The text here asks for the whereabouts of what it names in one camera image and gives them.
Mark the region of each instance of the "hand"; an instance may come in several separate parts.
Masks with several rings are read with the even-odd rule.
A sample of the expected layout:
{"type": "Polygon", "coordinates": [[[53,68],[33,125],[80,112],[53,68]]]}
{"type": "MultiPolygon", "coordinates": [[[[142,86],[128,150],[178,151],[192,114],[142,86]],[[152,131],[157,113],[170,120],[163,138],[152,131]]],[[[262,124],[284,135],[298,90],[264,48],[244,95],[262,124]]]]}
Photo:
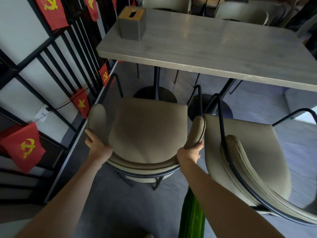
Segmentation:
{"type": "Polygon", "coordinates": [[[112,155],[113,149],[109,145],[105,145],[93,132],[89,129],[85,130],[88,135],[85,143],[90,148],[88,161],[101,165],[105,163],[112,155]]]}
{"type": "Polygon", "coordinates": [[[190,149],[180,148],[177,150],[177,159],[182,167],[182,163],[186,161],[193,161],[195,164],[200,158],[199,151],[204,147],[204,140],[202,139],[195,147],[190,149]]]}

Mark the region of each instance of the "right arm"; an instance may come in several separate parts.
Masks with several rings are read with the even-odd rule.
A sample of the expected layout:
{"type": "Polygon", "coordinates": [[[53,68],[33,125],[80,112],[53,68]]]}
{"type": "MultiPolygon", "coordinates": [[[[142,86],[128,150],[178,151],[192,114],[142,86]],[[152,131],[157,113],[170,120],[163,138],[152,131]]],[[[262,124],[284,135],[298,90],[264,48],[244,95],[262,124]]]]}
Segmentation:
{"type": "Polygon", "coordinates": [[[284,238],[245,202],[214,181],[197,164],[203,140],[191,149],[180,148],[177,159],[212,230],[218,238],[284,238]]]}

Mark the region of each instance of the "left hand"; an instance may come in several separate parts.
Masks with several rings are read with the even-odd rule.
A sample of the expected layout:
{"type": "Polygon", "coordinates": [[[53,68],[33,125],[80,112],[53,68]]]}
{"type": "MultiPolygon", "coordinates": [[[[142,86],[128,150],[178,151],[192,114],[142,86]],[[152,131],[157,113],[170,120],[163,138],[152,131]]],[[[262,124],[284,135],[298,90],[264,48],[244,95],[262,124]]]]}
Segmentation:
{"type": "Polygon", "coordinates": [[[85,143],[90,148],[87,160],[97,163],[100,166],[105,163],[112,155],[113,149],[109,145],[105,145],[93,132],[89,129],[85,130],[88,135],[85,143]]]}

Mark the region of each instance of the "left arm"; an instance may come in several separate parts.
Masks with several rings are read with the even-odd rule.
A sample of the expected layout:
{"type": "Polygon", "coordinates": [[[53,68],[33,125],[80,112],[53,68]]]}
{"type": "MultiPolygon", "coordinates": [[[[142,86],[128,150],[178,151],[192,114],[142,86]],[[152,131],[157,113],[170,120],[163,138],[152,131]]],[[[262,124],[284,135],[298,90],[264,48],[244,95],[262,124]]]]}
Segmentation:
{"type": "Polygon", "coordinates": [[[88,159],[64,188],[14,238],[71,238],[87,200],[93,179],[106,162],[112,148],[94,133],[85,130],[89,146],[88,159]]]}

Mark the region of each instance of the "flag with hammer and sickle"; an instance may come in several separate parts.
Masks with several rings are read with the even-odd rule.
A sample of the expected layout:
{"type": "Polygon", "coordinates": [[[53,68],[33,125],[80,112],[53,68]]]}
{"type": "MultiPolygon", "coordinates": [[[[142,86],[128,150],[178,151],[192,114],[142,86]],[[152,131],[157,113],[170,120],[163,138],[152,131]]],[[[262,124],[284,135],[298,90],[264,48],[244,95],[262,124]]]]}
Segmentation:
{"type": "Polygon", "coordinates": [[[0,140],[21,171],[27,174],[41,160],[45,149],[41,146],[39,131],[33,122],[0,140]]]}
{"type": "Polygon", "coordinates": [[[110,77],[109,77],[108,68],[107,68],[106,63],[101,67],[101,69],[99,70],[99,73],[100,73],[103,85],[107,86],[110,77]]]}
{"type": "Polygon", "coordinates": [[[69,26],[61,0],[35,0],[52,30],[69,26]]]}
{"type": "Polygon", "coordinates": [[[72,96],[71,100],[73,101],[73,104],[78,108],[81,115],[86,119],[90,111],[90,105],[85,88],[79,89],[77,93],[72,96]]]}
{"type": "Polygon", "coordinates": [[[97,21],[99,19],[99,15],[98,15],[96,0],[84,0],[84,1],[88,7],[88,11],[91,16],[91,19],[93,21],[97,21]]]}
{"type": "Polygon", "coordinates": [[[117,8],[117,0],[112,0],[112,4],[113,4],[113,8],[116,9],[117,8]]]}

